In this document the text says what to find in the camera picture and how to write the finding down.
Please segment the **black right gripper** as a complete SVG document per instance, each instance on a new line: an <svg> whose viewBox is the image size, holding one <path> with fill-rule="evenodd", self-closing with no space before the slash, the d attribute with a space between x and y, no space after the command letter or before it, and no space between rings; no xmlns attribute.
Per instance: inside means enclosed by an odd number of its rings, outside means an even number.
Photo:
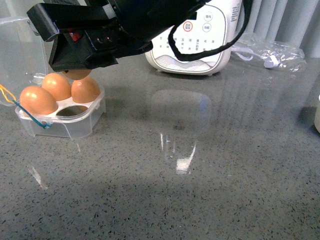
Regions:
<svg viewBox="0 0 320 240"><path fill-rule="evenodd" d="M141 55L153 39L180 25L203 0L89 0L86 5L38 3L27 16L45 42L56 72L93 70Z"/></svg>

